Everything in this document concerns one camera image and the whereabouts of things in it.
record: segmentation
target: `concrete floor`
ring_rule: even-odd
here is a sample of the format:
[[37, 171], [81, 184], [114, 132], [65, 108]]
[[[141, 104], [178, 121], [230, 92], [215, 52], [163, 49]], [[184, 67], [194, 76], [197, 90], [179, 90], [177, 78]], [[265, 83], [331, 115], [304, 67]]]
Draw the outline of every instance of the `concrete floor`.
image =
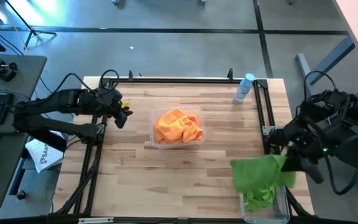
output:
[[[35, 26], [93, 28], [181, 28], [181, 29], [250, 29], [256, 30], [252, 0], [208, 0], [205, 7], [197, 0], [126, 0], [116, 7], [110, 0], [11, 0], [28, 23]], [[346, 27], [328, 0], [259, 0], [264, 29], [268, 30], [345, 30]], [[17, 26], [18, 18], [9, 15]], [[6, 25], [11, 23], [4, 17]], [[1, 32], [16, 46], [22, 46], [15, 32]], [[303, 79], [295, 55], [303, 52], [313, 68], [333, 49], [343, 35], [266, 35], [267, 50], [274, 78], [283, 78], [291, 110], [301, 102]], [[143, 76], [225, 77], [229, 68], [234, 76], [252, 72], [266, 77], [258, 34], [161, 34], [161, 33], [92, 33], [58, 32], [55, 38], [41, 34], [30, 43], [29, 54], [48, 58], [42, 78], [54, 89], [69, 72], [79, 76], [100, 75], [113, 68], [121, 75], [129, 69]], [[342, 91], [358, 90], [358, 49], [351, 52], [329, 73]], [[70, 79], [64, 88], [80, 84]], [[322, 79], [318, 90], [330, 88]], [[39, 84], [37, 93], [47, 96]], [[52, 118], [71, 121], [70, 115], [51, 114]], [[328, 180], [326, 164], [319, 168]], [[333, 160], [339, 188], [349, 182], [353, 169]], [[37, 216], [48, 213], [50, 197], [58, 173], [27, 171], [21, 189], [29, 198], [17, 201], [7, 196], [0, 218]], [[348, 194], [334, 195], [329, 181], [317, 185], [309, 181], [315, 214], [323, 218], [358, 222], [358, 184]]]

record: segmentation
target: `plastic bin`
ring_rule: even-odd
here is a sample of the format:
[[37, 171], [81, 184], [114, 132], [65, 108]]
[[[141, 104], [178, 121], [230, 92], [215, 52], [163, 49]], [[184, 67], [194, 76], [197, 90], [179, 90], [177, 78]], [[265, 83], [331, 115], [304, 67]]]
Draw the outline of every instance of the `plastic bin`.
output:
[[[171, 143], [171, 144], [161, 144], [154, 139], [154, 122], [158, 120], [162, 115], [168, 113], [173, 109], [179, 109], [185, 112], [186, 114], [194, 114], [198, 118], [198, 122], [200, 123], [200, 128], [203, 130], [203, 140], [201, 141], [192, 141], [192, 142], [181, 142], [181, 143]], [[154, 109], [150, 112], [150, 142], [152, 146], [157, 147], [159, 149], [173, 149], [178, 147], [187, 147], [199, 145], [205, 142], [206, 133], [205, 133], [205, 124], [204, 124], [204, 115], [203, 110], [199, 106], [183, 106], [183, 107], [175, 107], [175, 108], [159, 108]]]
[[239, 193], [239, 198], [241, 215], [247, 223], [286, 224], [290, 221], [290, 211], [288, 208], [285, 187], [276, 187], [276, 195], [273, 204], [255, 212], [245, 210], [242, 193]]

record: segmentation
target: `orange towel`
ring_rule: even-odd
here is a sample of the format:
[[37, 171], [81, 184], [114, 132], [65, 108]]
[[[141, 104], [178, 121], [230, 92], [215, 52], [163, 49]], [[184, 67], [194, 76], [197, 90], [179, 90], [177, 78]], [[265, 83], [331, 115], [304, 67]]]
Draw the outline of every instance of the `orange towel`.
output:
[[163, 144], [200, 141], [203, 139], [203, 130], [197, 116], [174, 109], [154, 123], [154, 136]]

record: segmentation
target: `black desk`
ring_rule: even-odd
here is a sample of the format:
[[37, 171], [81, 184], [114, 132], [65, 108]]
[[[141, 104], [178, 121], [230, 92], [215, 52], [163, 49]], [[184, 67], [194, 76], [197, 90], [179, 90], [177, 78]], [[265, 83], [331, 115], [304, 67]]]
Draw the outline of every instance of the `black desk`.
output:
[[[44, 69], [47, 58], [31, 55], [0, 55], [6, 63], [15, 62], [18, 67], [16, 77], [9, 83], [0, 80], [0, 90], [9, 90], [31, 97]], [[27, 101], [15, 95], [14, 103]], [[0, 207], [11, 183], [16, 165], [22, 155], [28, 135], [24, 133], [5, 134], [0, 141]]]

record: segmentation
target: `green towel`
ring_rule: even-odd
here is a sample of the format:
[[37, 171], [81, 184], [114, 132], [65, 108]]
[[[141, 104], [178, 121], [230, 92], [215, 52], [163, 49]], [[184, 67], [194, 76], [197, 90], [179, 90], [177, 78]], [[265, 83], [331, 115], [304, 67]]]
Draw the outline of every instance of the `green towel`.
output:
[[273, 204], [278, 185], [293, 187], [294, 172], [281, 172], [285, 156], [267, 155], [258, 159], [231, 161], [234, 187], [244, 196], [247, 210], [258, 210]]

